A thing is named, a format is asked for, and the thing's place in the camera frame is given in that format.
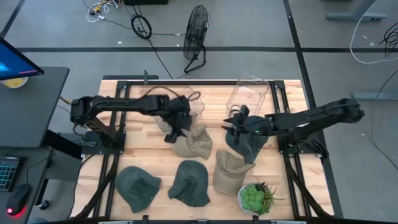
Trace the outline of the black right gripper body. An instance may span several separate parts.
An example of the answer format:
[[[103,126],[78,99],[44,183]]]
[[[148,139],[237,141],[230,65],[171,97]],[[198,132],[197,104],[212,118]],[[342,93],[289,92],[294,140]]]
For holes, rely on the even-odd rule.
[[[268,136],[273,130],[270,119],[260,116],[248,116],[238,127],[245,133],[261,136]]]

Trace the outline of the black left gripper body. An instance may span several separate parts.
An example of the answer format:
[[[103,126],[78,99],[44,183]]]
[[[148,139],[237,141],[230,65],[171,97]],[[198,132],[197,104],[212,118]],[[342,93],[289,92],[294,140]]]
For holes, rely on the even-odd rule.
[[[193,118],[190,115],[191,108],[186,96],[178,96],[169,101],[169,125],[180,130],[190,130]]]

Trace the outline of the beige bucket hat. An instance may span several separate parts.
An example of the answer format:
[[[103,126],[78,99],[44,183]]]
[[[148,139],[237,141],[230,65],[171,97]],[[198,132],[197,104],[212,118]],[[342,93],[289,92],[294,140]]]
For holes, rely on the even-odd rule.
[[[246,174],[256,165],[245,163],[245,160],[229,151],[216,152],[216,165],[213,173],[213,186],[222,194],[235,196],[243,185]]]
[[[183,136],[179,136],[172,145],[173,154],[177,157],[210,157],[213,141],[206,130],[207,125],[201,124],[188,131],[183,129]]]

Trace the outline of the dark grey bucket hat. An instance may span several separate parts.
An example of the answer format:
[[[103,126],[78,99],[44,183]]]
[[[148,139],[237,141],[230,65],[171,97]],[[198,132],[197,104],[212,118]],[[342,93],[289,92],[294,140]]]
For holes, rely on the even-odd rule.
[[[145,210],[160,190],[161,178],[136,166],[123,169],[116,177],[115,187],[130,206],[132,213]]]
[[[252,164],[256,160],[259,151],[263,148],[268,138],[268,136],[241,134],[239,142],[236,143],[235,137],[230,133],[226,133],[227,145],[232,150],[242,155],[246,164]]]
[[[204,207],[210,203],[208,196],[208,171],[193,160],[182,161],[178,166],[173,185],[168,190],[170,199],[177,199],[189,207]]]

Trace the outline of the clear plastic bin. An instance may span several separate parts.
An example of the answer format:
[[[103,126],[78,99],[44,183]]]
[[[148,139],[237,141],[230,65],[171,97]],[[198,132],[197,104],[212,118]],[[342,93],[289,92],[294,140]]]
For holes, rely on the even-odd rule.
[[[243,73],[237,80],[234,90],[226,104],[228,117],[241,111],[245,105],[249,116],[260,115],[263,102],[269,91],[270,84],[263,78]]]
[[[205,104],[201,99],[201,94],[191,86],[168,86],[167,88],[176,92],[178,95],[183,95],[189,99],[191,108],[190,115],[193,118],[193,123],[197,122],[201,118],[202,112],[205,110]],[[164,133],[169,133],[171,131],[171,125],[163,121],[161,117],[155,116],[154,119]]]

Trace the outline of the green succulent in white pot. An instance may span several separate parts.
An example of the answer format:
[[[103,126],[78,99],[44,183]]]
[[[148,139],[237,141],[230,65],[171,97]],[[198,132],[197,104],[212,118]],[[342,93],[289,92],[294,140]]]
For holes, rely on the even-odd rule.
[[[265,182],[253,182],[242,186],[237,194],[240,209],[247,214],[261,216],[277,206],[276,189]]]

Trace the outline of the black floor fan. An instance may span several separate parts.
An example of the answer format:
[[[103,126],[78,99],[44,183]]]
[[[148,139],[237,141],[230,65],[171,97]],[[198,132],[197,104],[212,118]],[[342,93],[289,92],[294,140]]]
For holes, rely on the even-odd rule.
[[[183,45],[183,56],[189,61],[189,64],[184,68],[185,74],[206,64],[206,47],[204,41],[209,21],[209,13],[204,5],[198,5],[193,8],[188,20]],[[200,52],[203,52],[202,64],[190,68],[191,64],[198,60]]]

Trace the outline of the black box on floor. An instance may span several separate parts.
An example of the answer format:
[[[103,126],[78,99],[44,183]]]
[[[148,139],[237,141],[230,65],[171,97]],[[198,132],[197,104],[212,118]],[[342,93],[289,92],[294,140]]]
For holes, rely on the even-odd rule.
[[[125,5],[135,6],[135,5],[166,5],[169,3],[169,0],[123,0]]]

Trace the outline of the grey desk foot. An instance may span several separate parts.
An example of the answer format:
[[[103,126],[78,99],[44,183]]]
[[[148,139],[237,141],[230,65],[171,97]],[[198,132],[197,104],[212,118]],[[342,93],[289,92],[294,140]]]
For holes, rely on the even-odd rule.
[[[377,22],[386,19],[385,13],[370,12],[376,2],[377,0],[362,0],[352,12],[328,12],[325,19],[343,22]]]
[[[358,100],[385,100],[398,101],[398,93],[393,92],[357,92],[353,93],[352,97]]]

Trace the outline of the black desk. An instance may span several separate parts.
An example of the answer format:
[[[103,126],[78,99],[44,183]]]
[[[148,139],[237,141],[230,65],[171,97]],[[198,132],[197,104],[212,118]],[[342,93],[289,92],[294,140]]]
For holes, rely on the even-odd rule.
[[[0,147],[42,144],[70,69],[45,67],[44,72],[20,88],[0,83]]]
[[[20,165],[19,173],[14,179],[14,185],[12,191],[5,192],[0,191],[0,224],[26,224],[29,220],[32,208],[36,203],[36,198],[42,181],[46,173],[46,166],[48,158],[51,155],[51,150],[40,147],[40,148],[26,148],[26,149],[11,149],[11,148],[0,148],[0,156],[12,157],[23,157],[24,160]],[[30,194],[27,201],[21,211],[16,216],[10,216],[7,214],[7,201],[9,196],[15,191],[16,187],[21,184],[28,183],[31,186]]]

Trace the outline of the black mouse with red light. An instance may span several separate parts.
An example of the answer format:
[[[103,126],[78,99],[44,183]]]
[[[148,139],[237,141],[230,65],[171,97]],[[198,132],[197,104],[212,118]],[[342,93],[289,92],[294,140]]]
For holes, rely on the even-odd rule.
[[[7,200],[6,212],[10,216],[16,216],[23,210],[29,197],[31,186],[29,184],[18,185]]]

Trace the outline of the yellow round object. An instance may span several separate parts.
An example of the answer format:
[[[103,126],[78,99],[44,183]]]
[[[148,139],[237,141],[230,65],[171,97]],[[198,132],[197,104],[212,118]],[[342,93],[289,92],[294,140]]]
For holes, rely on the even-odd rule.
[[[0,83],[8,88],[16,89],[24,86],[27,83],[28,79],[28,77],[13,78],[8,80],[1,80]]]

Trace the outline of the backlit black keyboard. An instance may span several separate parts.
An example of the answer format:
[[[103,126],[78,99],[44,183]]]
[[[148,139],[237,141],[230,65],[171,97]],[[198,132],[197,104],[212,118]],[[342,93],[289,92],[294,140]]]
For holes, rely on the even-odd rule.
[[[0,156],[0,192],[10,192],[21,167],[21,157]]]

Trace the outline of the computer monitor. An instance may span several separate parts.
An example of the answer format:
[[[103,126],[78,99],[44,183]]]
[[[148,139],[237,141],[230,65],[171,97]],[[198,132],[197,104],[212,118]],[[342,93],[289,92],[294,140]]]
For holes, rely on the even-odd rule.
[[[45,72],[0,37],[0,81],[43,75]]]

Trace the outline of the black aluminium rig frame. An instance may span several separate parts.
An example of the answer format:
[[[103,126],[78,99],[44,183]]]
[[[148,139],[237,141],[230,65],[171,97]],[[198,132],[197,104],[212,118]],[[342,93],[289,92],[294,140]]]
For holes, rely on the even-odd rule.
[[[228,147],[225,142],[226,131],[221,128],[227,118],[227,102],[236,86],[237,80],[149,80],[148,85],[143,85],[142,80],[103,80],[99,88],[101,96],[124,97],[126,86],[120,87],[119,83],[131,81],[129,96],[139,97],[153,86],[167,86],[179,94],[189,95],[192,91],[201,92],[201,101],[205,110],[195,124],[206,124],[207,131],[213,140],[211,156],[208,160],[191,158],[205,165],[209,177],[208,195],[211,202],[204,207],[188,207],[176,199],[169,199],[168,190],[175,179],[178,165],[184,158],[177,157],[172,152],[171,144],[164,142],[161,129],[151,116],[139,113],[126,113],[124,130],[126,143],[124,152],[119,156],[118,173],[129,166],[137,166],[150,174],[162,179],[160,191],[155,196],[149,208],[139,213],[132,213],[130,206],[122,196],[114,190],[110,192],[111,183],[104,190],[99,202],[99,215],[107,214],[107,205],[110,208],[111,220],[134,220],[141,223],[144,215],[148,216],[148,224],[153,223],[193,223],[198,221],[207,223],[252,223],[252,215],[244,213],[238,205],[237,196],[229,196],[218,192],[213,187],[213,171],[216,165],[217,150],[226,150],[240,157]],[[285,92],[291,112],[307,109],[307,102],[300,80],[284,80]],[[322,209],[331,215],[335,211],[331,204],[331,187],[327,186],[325,171],[321,159],[316,154],[299,154],[300,164],[305,185]],[[109,156],[108,161],[104,155],[93,156],[86,162],[79,173],[75,190],[75,203],[71,216],[77,215],[92,198],[100,182],[101,168],[104,163],[106,171],[110,170],[114,156]],[[271,211],[259,217],[264,220],[293,220],[294,215],[315,217],[316,214],[293,180],[288,179],[285,170],[284,157],[280,153],[276,137],[271,137],[256,158],[256,167],[248,172],[244,184],[251,182],[265,182],[276,189],[276,205]]]

